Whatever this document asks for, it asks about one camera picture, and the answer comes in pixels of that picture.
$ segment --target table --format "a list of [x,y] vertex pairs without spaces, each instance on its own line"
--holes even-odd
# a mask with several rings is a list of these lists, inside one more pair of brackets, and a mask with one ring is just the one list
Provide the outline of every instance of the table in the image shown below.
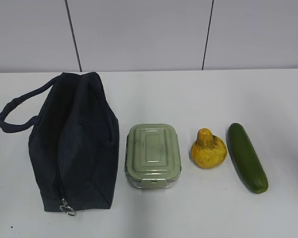
[[[0,111],[12,98],[60,73],[0,73]],[[120,124],[120,158],[110,210],[76,217],[47,213],[27,151],[30,130],[0,130],[0,238],[298,238],[298,69],[102,72]],[[38,113],[47,93],[20,105],[8,122]],[[189,159],[197,131],[225,141],[229,125],[247,131],[269,181],[248,191],[228,156],[202,170]],[[167,123],[179,138],[182,173],[171,188],[140,190],[124,173],[126,136],[138,123]]]

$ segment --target gourd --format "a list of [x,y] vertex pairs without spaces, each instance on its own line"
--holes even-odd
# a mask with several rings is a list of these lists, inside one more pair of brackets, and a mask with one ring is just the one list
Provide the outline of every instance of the gourd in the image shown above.
[[210,169],[220,165],[226,156],[227,149],[224,142],[213,135],[209,129],[200,129],[197,140],[191,147],[191,157],[194,163],[203,169]]

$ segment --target black fabric bag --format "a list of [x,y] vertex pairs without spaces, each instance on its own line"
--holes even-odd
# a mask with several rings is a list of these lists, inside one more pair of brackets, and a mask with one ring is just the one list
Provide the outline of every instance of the black fabric bag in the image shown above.
[[[25,100],[51,88],[38,116],[23,125],[4,122]],[[0,113],[0,127],[15,133],[33,125],[29,154],[44,210],[75,215],[109,209],[119,150],[118,120],[107,104],[97,73],[62,73],[13,99]]]

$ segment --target zucchini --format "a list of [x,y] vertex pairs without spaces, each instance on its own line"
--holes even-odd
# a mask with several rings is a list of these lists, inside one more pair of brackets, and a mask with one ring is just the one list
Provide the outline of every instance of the zucchini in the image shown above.
[[268,189],[268,181],[242,125],[233,123],[227,132],[228,151],[244,184],[255,193]]

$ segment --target container lid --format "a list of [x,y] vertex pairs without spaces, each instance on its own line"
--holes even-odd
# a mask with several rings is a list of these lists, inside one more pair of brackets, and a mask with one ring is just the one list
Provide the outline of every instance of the container lid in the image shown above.
[[174,128],[167,124],[132,127],[127,139],[125,171],[129,179],[144,185],[178,179],[181,160]]

